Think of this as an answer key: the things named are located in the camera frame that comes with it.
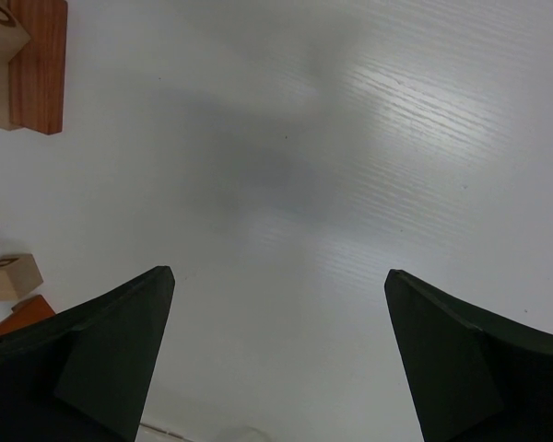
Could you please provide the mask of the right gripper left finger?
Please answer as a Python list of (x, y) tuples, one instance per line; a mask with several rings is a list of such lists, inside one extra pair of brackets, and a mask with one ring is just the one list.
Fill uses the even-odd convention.
[(157, 266), (0, 336), (0, 441), (133, 441), (174, 293)]

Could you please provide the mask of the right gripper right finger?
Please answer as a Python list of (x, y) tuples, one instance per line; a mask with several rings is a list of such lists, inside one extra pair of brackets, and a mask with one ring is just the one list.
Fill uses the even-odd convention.
[(553, 334), (402, 270), (384, 292), (426, 441), (553, 441)]

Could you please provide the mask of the long dark wood block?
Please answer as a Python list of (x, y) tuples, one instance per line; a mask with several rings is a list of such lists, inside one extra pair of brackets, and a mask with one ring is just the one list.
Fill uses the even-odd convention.
[(8, 8), (30, 36), (9, 63), (10, 121), (52, 135), (63, 131), (68, 3), (9, 1)]

